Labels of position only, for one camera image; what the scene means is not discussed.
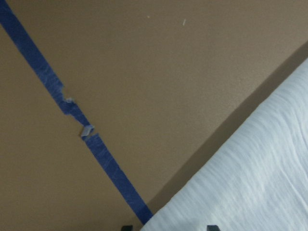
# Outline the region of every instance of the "torn tape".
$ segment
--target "torn tape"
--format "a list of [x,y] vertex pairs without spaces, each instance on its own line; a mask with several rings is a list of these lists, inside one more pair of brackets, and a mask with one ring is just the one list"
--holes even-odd
[[120,191],[131,209],[135,212],[139,220],[145,224],[153,216],[150,209],[112,157],[100,136],[98,134],[93,136],[90,135],[94,130],[94,126],[90,124],[78,105],[72,98],[64,98],[62,93],[62,82],[38,50],[5,0],[0,0],[0,23],[63,113],[65,115],[72,115],[83,125],[84,129],[81,134],[83,141]]

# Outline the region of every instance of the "tan wall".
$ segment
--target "tan wall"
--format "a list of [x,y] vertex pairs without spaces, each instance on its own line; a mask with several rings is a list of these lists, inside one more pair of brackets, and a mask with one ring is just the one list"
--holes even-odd
[[[308,56],[306,0],[8,3],[154,212]],[[0,41],[0,230],[140,227],[82,127]]]

